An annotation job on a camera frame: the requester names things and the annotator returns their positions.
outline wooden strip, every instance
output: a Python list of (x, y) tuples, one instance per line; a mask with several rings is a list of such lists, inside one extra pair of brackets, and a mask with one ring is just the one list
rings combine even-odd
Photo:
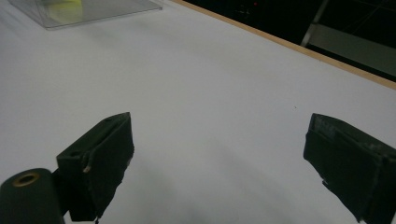
[(289, 42), (287, 40), (281, 39), (281, 38), (276, 37), (274, 35), (267, 34), (267, 33), (263, 32), (261, 30), (258, 30), (258, 29), (255, 29), (253, 27), (247, 26), (244, 23), (231, 20), (231, 19), (229, 19), (227, 17), (221, 16), (221, 15), (219, 15), (217, 13), (214, 13), (214, 12), (209, 11), (207, 9), (204, 9), (202, 7), (198, 7), (196, 5), (193, 5), (191, 3), (185, 2), (183, 0), (172, 0), (172, 1), (182, 5), (184, 7), (191, 8), (193, 10), (196, 10), (198, 12), (206, 14), (206, 15), (208, 15), (210, 17), (216, 18), (216, 19), (218, 19), (220, 21), (225, 21), (227, 23), (230, 23), (230, 24), (232, 24), (234, 26), (237, 26), (237, 27), (239, 27), (239, 28), (241, 28), (243, 30), (246, 30), (246, 31), (251, 32), (251, 33), (253, 33), (255, 35), (259, 35), (261, 37), (269, 39), (269, 40), (271, 40), (273, 42), (276, 42), (279, 45), (285, 46), (285, 47), (287, 47), (289, 49), (296, 50), (296, 51), (298, 51), (300, 53), (303, 53), (303, 54), (305, 54), (305, 55), (307, 55), (307, 56), (309, 56), (311, 58), (320, 60), (320, 61), (322, 61), (324, 63), (331, 64), (331, 65), (336, 66), (338, 68), (341, 68), (341, 69), (343, 69), (345, 71), (348, 71), (348, 72), (350, 72), (352, 74), (358, 75), (359, 77), (366, 78), (366, 79), (371, 80), (371, 81), (373, 81), (375, 83), (378, 83), (378, 84), (383, 85), (385, 87), (388, 87), (388, 88), (396, 90), (396, 82), (392, 82), (392, 81), (387, 80), (385, 78), (376, 76), (376, 75), (374, 75), (372, 73), (366, 72), (364, 70), (361, 70), (361, 69), (359, 69), (357, 67), (354, 67), (352, 65), (349, 65), (347, 63), (339, 62), (339, 61), (337, 61), (337, 60), (335, 60), (333, 58), (330, 58), (330, 57), (327, 57), (327, 56), (325, 56), (323, 54), (319, 54), (317, 52), (314, 52), (313, 50), (303, 48), (303, 47), (301, 47), (299, 45), (296, 45), (296, 44), (293, 44), (293, 43), (291, 43), (291, 42)]

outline transparent container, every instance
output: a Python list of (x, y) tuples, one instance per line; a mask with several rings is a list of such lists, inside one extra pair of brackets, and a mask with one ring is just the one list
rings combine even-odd
[(8, 0), (46, 29), (162, 9), (163, 0)]

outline white table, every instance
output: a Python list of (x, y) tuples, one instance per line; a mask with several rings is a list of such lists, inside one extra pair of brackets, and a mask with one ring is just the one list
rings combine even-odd
[(102, 223), (357, 223), (303, 159), (311, 114), (396, 147), (396, 90), (179, 4), (46, 31), (0, 0), (1, 182), (125, 111)]

